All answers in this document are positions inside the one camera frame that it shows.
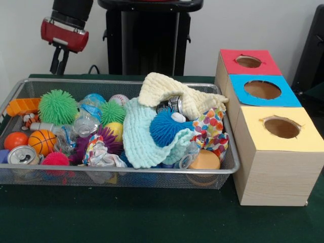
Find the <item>orange ball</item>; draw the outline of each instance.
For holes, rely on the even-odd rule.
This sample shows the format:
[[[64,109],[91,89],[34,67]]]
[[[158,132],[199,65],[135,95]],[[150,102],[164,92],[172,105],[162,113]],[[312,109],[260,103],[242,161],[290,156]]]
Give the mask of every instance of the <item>orange ball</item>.
[[[5,139],[5,149],[12,150],[15,147],[28,144],[28,137],[21,132],[15,132],[9,134]]]
[[[48,130],[38,130],[33,132],[29,139],[28,145],[36,150],[36,153],[48,155],[54,149],[56,143],[56,136]]]

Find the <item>black cable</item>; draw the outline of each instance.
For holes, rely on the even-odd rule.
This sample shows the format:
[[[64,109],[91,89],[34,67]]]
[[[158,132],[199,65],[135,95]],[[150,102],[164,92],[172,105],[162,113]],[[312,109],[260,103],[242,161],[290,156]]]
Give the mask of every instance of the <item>black cable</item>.
[[[92,65],[92,66],[90,67],[88,74],[90,74],[90,73],[91,73],[91,71],[92,71],[92,69],[93,69],[93,68],[95,68],[95,69],[96,69],[96,71],[97,71],[97,74],[100,74],[99,68],[98,68],[98,67],[97,67],[96,65]]]

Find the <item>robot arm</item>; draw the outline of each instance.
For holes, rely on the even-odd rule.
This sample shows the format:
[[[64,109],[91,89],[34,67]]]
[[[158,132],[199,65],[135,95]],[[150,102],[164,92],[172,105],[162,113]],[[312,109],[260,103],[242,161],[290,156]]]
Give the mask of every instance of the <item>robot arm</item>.
[[[81,52],[89,38],[84,30],[93,0],[54,0],[50,17],[43,20],[40,33],[42,39],[55,46],[51,73],[63,75],[69,52]],[[62,61],[59,55],[63,50]]]

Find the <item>white wall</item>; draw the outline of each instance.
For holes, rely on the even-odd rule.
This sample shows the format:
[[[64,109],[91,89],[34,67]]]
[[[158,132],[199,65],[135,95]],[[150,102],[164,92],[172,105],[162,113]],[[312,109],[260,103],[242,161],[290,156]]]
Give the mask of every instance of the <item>white wall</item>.
[[[268,49],[292,81],[316,6],[321,0],[205,0],[191,13],[192,43],[185,75],[215,75],[220,48]],[[54,48],[41,40],[42,19],[53,0],[0,1],[0,103],[12,86],[30,73],[49,73]],[[86,73],[97,64],[108,72],[105,10],[94,2],[85,50],[70,54],[65,73]]]
[[[191,14],[185,74],[215,75],[218,51],[266,49],[289,83],[323,0],[205,0]]]

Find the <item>red spiky ball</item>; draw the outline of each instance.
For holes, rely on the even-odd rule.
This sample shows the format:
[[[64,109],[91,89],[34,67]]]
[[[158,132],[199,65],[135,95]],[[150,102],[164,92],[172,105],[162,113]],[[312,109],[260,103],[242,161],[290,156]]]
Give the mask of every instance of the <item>red spiky ball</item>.
[[[61,153],[61,152],[51,152],[46,156],[42,165],[44,166],[69,166],[70,161],[69,158]],[[62,176],[65,174],[65,171],[54,171],[54,170],[46,170],[46,173],[53,176]]]

